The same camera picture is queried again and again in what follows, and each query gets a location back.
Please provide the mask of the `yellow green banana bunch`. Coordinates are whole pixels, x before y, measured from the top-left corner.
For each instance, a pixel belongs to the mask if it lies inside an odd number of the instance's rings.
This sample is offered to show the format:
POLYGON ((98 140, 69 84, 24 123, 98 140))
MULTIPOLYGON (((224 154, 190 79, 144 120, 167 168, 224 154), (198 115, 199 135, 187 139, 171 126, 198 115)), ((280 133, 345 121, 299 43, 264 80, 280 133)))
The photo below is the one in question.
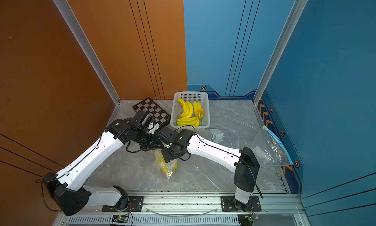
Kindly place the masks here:
POLYGON ((195 101, 193 103, 193 111, 196 118, 202 119, 204 117, 205 111, 202 109, 200 102, 195 101))

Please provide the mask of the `clear zip bag blue seal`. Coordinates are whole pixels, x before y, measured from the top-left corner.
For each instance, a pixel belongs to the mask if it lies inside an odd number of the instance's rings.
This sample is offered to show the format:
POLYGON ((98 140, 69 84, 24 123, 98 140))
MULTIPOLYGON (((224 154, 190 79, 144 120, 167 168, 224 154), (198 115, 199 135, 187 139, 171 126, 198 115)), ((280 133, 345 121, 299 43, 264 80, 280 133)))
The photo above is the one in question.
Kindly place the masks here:
POLYGON ((282 141, 265 125, 262 126, 251 144, 261 166, 289 166, 293 161, 282 141))

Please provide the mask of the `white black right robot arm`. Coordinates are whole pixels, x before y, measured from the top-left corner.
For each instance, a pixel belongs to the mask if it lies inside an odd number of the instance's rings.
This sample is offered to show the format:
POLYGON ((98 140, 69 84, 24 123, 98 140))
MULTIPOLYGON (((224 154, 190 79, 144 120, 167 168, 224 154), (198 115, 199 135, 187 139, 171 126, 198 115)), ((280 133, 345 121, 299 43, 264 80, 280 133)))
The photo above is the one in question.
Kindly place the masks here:
POLYGON ((233 198, 235 209, 251 211, 252 204, 255 202, 251 197, 254 189, 258 191, 261 198, 263 197, 256 183, 260 164, 251 148, 244 147, 242 150, 229 148, 209 141, 198 135, 196 131, 188 129, 162 128, 156 132, 156 136, 165 145, 162 148, 165 162, 180 159, 184 155, 197 155, 231 171, 236 186, 233 198))

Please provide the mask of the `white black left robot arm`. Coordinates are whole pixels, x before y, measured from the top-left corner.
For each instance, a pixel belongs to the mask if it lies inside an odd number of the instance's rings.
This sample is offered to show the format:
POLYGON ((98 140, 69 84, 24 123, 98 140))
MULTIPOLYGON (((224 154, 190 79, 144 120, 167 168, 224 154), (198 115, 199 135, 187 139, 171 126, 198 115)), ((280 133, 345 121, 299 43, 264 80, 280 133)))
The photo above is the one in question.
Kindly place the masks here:
POLYGON ((155 118, 144 111, 138 111, 131 118, 117 119, 71 164, 57 173, 47 173, 37 182, 47 189, 50 197, 67 216, 92 206, 107 206, 115 211, 127 211, 130 200, 124 189, 117 185, 109 188, 90 187, 85 185, 85 182, 123 145, 135 142, 142 151, 162 148, 163 144, 154 136, 154 131, 158 128, 155 118))

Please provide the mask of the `black white chessboard box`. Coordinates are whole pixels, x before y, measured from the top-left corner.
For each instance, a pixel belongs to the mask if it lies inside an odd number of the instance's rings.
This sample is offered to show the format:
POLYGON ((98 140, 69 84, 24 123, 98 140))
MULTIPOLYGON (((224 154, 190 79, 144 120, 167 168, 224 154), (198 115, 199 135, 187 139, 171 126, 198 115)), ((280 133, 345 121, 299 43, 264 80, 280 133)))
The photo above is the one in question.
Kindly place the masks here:
POLYGON ((135 104, 132 108, 135 112, 144 111, 149 113, 160 126, 165 126, 170 123, 171 115, 149 97, 135 104))

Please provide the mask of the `white perforated plastic basket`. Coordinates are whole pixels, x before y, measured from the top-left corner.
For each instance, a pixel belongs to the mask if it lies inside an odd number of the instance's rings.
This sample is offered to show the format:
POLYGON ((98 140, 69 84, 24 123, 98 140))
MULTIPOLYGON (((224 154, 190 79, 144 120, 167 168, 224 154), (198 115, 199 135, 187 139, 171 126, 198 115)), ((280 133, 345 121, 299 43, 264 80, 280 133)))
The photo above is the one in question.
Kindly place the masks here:
POLYGON ((173 128, 191 125, 196 129, 207 129, 210 126, 208 94, 177 92, 174 95, 170 125, 173 128))

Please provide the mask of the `green circuit board left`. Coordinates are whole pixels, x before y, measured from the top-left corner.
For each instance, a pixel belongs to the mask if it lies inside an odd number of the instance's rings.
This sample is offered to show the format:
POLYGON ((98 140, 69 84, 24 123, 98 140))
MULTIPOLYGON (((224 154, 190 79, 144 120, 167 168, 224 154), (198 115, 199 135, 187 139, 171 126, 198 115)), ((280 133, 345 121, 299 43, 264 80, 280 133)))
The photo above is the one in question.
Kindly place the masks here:
POLYGON ((128 225, 129 223, 131 223, 129 217, 130 216, 128 214, 113 215, 111 224, 112 225, 128 225))

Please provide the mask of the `green circuit board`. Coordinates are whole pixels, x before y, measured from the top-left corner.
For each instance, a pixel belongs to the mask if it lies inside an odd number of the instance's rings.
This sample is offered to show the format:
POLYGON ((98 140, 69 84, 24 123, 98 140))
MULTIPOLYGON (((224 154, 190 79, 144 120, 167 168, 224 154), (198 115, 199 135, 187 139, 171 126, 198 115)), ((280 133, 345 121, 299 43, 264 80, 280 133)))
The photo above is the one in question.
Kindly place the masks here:
POLYGON ((246 215, 244 219, 247 220, 248 222, 253 222, 255 220, 258 220, 259 217, 257 215, 246 215))
POLYGON ((129 217, 130 216, 128 214, 113 215, 111 224, 112 225, 128 225, 129 223, 131 223, 129 217))

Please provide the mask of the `green circuit board right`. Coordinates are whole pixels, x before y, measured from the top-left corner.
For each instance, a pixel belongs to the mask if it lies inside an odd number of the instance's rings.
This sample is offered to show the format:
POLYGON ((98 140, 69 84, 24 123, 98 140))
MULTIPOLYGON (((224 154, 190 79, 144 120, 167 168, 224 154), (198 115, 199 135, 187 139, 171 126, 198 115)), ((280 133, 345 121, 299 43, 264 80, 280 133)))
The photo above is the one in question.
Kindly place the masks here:
POLYGON ((257 215, 246 215, 244 219, 247 220, 248 222, 253 222, 255 220, 258 220, 259 217, 257 215))

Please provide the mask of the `aluminium front rail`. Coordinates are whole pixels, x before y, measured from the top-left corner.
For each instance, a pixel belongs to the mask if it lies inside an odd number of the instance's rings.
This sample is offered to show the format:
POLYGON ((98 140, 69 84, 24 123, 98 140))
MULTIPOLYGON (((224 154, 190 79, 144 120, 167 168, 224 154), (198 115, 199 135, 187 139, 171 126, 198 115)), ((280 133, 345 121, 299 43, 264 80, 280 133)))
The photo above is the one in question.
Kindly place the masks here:
POLYGON ((73 216, 59 213, 55 226, 308 226, 310 224, 297 195, 266 193, 251 211, 237 211, 233 192, 132 192, 127 211, 110 207, 89 207, 73 216), (113 215, 128 214, 131 223, 112 225, 113 215), (257 215, 248 222, 246 215, 257 215))

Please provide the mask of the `aluminium corner post left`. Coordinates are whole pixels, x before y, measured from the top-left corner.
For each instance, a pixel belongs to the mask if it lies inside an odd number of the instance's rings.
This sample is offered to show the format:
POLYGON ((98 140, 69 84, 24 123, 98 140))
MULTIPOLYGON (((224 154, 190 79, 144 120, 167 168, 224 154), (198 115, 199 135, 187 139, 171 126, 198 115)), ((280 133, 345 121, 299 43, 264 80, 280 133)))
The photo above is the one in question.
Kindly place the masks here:
POLYGON ((52 0, 62 15, 64 21, 68 25, 70 31, 74 35, 76 41, 105 87, 110 98, 117 106, 120 104, 120 97, 115 90, 109 76, 107 75, 102 63, 100 62, 95 50, 93 49, 89 39, 87 38, 81 24, 79 23, 77 17, 75 16, 71 6, 67 0, 52 0))

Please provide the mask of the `aluminium corner post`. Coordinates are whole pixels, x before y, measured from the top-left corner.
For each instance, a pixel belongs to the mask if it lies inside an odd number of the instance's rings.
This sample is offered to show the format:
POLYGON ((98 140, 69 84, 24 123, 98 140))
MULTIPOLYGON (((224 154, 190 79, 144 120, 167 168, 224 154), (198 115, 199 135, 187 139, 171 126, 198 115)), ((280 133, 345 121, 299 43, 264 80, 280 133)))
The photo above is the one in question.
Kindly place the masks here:
POLYGON ((301 14, 303 13, 303 10, 307 4, 308 0, 295 0, 294 4, 292 6, 292 9, 287 17, 287 20, 285 22, 285 25, 282 29, 282 32, 280 34, 280 37, 275 45, 275 48, 273 50, 273 53, 270 57, 270 60, 265 68, 265 71, 262 75, 262 78, 259 82, 259 85, 257 87, 257 90, 255 92, 254 98, 253 98, 253 105, 258 105, 275 69, 276 66, 286 48, 286 45, 288 44, 288 41, 301 17, 301 14))
POLYGON ((93 49, 89 39, 87 38, 81 24, 79 23, 77 17, 75 16, 71 6, 67 0, 52 0, 62 15, 64 21, 68 25, 70 31, 74 35, 76 41, 105 87, 110 98, 117 106, 120 104, 120 97, 115 90, 109 76, 107 75, 102 63, 100 62, 95 50, 93 49))

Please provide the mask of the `aluminium corner post right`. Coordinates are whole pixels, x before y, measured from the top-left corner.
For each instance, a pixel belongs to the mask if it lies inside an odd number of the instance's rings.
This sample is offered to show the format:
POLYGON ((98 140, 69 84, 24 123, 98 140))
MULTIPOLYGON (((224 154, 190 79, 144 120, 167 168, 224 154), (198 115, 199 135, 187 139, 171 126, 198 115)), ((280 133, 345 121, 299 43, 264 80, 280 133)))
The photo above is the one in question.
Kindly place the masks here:
POLYGON ((301 17, 301 14, 303 13, 303 10, 307 4, 308 0, 295 0, 294 4, 292 6, 292 9, 287 17, 287 20, 285 22, 285 25, 282 29, 282 32, 280 34, 280 37, 275 45, 275 48, 273 50, 273 53, 270 57, 270 60, 265 68, 265 71, 262 75, 262 78, 259 82, 259 85, 257 87, 257 90, 255 92, 254 98, 253 98, 253 105, 258 105, 275 69, 276 66, 286 48, 286 45, 288 44, 288 41, 301 17))

